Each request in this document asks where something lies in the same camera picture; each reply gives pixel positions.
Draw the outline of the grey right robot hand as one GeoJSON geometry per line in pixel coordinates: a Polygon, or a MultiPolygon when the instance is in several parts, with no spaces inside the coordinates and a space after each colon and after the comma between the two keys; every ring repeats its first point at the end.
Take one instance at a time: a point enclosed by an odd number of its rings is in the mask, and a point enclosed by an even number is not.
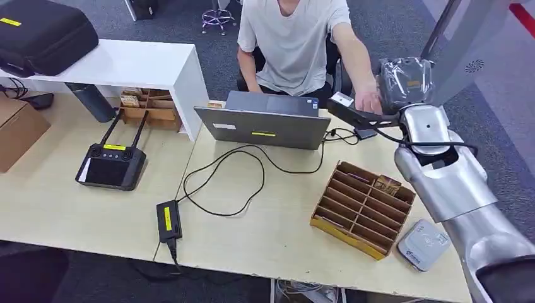
{"type": "Polygon", "coordinates": [[[380,59],[377,83],[382,112],[394,115],[408,105],[431,101],[433,65],[419,57],[380,59]]]}

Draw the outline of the person's left hand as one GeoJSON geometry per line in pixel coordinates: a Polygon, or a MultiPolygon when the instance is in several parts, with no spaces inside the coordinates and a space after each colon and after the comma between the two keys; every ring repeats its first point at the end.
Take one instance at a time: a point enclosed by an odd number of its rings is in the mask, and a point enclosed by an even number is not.
{"type": "Polygon", "coordinates": [[[378,115],[383,114],[377,85],[363,85],[355,88],[355,109],[378,115]]]}

